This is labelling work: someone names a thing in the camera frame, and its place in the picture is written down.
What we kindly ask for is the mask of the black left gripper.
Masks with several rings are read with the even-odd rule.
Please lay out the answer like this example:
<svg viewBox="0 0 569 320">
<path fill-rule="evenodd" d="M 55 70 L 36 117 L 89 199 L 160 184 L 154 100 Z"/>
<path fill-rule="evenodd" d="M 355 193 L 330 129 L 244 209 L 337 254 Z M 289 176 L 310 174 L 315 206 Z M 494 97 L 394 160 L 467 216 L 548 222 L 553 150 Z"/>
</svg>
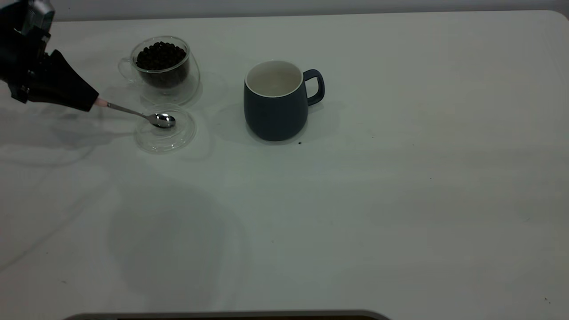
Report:
<svg viewBox="0 0 569 320">
<path fill-rule="evenodd" d="M 62 53 L 56 49 L 42 58 L 47 45 L 46 0 L 17 0 L 4 6 L 0 22 L 1 81 L 8 85 L 13 99 L 84 112 L 92 109 L 97 91 L 75 72 Z"/>
</svg>

